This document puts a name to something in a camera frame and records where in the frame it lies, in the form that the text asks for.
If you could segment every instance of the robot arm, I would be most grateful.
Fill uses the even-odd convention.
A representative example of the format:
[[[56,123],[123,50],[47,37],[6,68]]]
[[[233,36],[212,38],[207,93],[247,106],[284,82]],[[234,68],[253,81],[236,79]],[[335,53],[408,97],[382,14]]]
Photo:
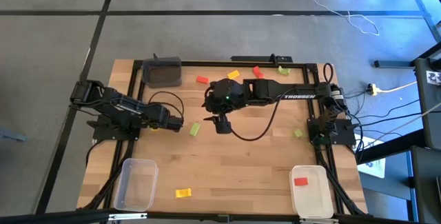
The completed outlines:
[[[150,126],[178,132],[183,124],[182,117],[170,115],[160,103],[142,103],[99,81],[78,81],[70,101],[74,108],[93,108],[123,130]]]
[[[205,91],[203,107],[215,114],[205,120],[213,121],[218,134],[229,134],[231,123],[226,114],[249,105],[265,106],[281,100],[318,99],[326,107],[318,120],[318,130],[323,136],[337,135],[337,115],[347,111],[340,88],[330,83],[282,84],[268,79],[245,79],[243,84],[222,79],[210,83]]]

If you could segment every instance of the white cable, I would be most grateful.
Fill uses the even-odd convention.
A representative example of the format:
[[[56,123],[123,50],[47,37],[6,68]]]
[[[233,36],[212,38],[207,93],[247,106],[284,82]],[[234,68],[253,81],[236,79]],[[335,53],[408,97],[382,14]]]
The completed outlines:
[[[400,86],[400,87],[396,87],[394,89],[390,89],[390,90],[381,90],[380,88],[378,89],[378,92],[383,92],[383,93],[390,93],[390,92],[394,92],[396,90],[401,90],[407,86],[413,85],[414,83],[416,83],[416,81],[412,82],[412,83],[408,83],[406,85]]]
[[[362,14],[351,14],[351,13],[349,13],[349,11],[347,12],[347,15],[343,15],[343,14],[340,14],[340,13],[335,12],[335,11],[333,11],[333,10],[330,10],[328,7],[326,7],[326,6],[322,5],[322,4],[319,4],[316,0],[312,0],[312,1],[314,1],[318,6],[320,6],[320,7],[322,7],[322,8],[325,8],[325,9],[327,9],[328,11],[330,11],[330,12],[332,12],[332,13],[334,13],[334,14],[337,14],[337,15],[339,15],[339,16],[341,16],[341,17],[347,17],[347,21],[349,22],[349,24],[351,24],[351,26],[353,26],[353,27],[359,29],[359,31],[360,31],[361,33],[363,33],[363,34],[372,34],[372,35],[375,35],[375,36],[379,36],[379,35],[380,35],[380,31],[378,31],[378,29],[377,29],[377,25],[375,25],[375,23],[374,23],[373,21],[369,20],[369,19],[366,18],[364,15],[362,15]],[[354,25],[354,24],[351,22],[351,17],[363,17],[366,21],[368,21],[369,23],[371,23],[371,24],[373,25],[373,27],[374,27],[375,30],[376,30],[376,33],[365,32],[365,31],[363,31],[360,27],[358,27],[357,25]]]
[[[402,127],[404,127],[404,126],[406,126],[406,125],[408,125],[408,124],[410,124],[410,123],[413,123],[414,121],[418,120],[419,118],[421,118],[421,117],[425,116],[426,114],[432,112],[434,109],[438,108],[440,105],[441,105],[441,103],[439,103],[439,104],[433,106],[430,110],[427,110],[426,112],[420,114],[419,116],[415,117],[414,119],[411,119],[410,121],[406,122],[405,124],[403,124],[403,125],[401,125],[401,126],[399,126],[399,127],[397,127],[397,128],[394,128],[394,129],[392,129],[391,131],[389,131],[389,132],[383,134],[382,136],[380,136],[380,138],[376,139],[376,140],[373,141],[373,142],[378,141],[378,140],[381,139],[382,137],[384,137],[384,136],[386,136],[386,135],[392,133],[393,131],[395,131],[395,130],[397,130],[397,129],[400,129],[400,128],[402,128]]]

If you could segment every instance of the gray floor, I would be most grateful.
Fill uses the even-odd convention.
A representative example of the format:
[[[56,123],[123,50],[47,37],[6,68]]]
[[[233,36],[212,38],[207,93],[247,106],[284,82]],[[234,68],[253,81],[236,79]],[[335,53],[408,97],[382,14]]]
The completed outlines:
[[[414,0],[318,1],[337,10],[418,10]],[[0,10],[100,10],[102,3],[0,0]],[[112,0],[110,8],[320,10],[311,0]],[[291,55],[298,62],[333,63],[346,92],[363,89],[367,83],[388,89],[414,81],[411,70],[376,70],[372,61],[413,59],[434,45],[424,19],[371,19],[379,28],[379,37],[361,34],[340,17],[108,17],[89,78],[107,83],[113,60],[145,59],[153,52],[178,55],[184,60],[228,60],[232,55],[276,53]],[[371,28],[361,19],[354,21]],[[96,17],[0,17],[0,126],[29,137],[25,143],[0,142],[0,216],[27,214],[34,207],[96,22]],[[415,85],[391,94],[367,96],[360,115],[386,113],[417,98]],[[350,100],[349,106],[354,112],[357,99]],[[414,104],[393,115],[417,111],[418,104]],[[49,204],[51,212],[76,206],[92,135],[85,124],[88,119],[80,113],[75,121]],[[381,123],[371,129],[387,131],[405,121]],[[398,131],[406,134],[421,126],[415,122]],[[379,137],[374,132],[366,135]]]

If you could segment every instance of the wooden table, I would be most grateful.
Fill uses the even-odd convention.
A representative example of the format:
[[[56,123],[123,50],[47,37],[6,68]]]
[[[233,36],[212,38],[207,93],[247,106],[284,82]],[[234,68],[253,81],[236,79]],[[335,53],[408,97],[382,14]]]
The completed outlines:
[[[133,60],[116,60],[109,86],[127,92]],[[210,81],[225,78],[233,68],[182,67],[183,84],[167,91],[176,93],[185,104],[185,123],[179,133],[168,130],[141,130],[133,157],[152,159],[159,167],[154,212],[228,213],[228,214],[296,214],[291,204],[288,173],[295,165],[315,165],[314,148],[307,135],[307,102],[281,101],[274,122],[260,140],[246,142],[233,134],[217,134],[214,124],[203,121],[211,116],[201,105],[207,85],[196,82],[198,75]],[[239,68],[240,77],[253,79],[251,68]],[[274,68],[261,68],[265,78],[280,83],[303,83],[302,71],[291,69],[289,76]],[[135,91],[138,92],[141,71]],[[143,99],[160,89],[145,87]],[[178,108],[179,102],[166,94],[155,101],[167,101]],[[256,137],[265,129],[274,105],[248,107],[229,114],[234,130],[245,137]],[[194,122],[201,125],[197,136],[190,136]],[[303,136],[294,138],[294,130]],[[78,207],[92,200],[109,176],[115,141],[106,141],[91,152],[85,172]],[[340,184],[357,206],[367,211],[354,155],[345,146],[334,145]],[[175,190],[192,189],[192,196],[175,198]]]

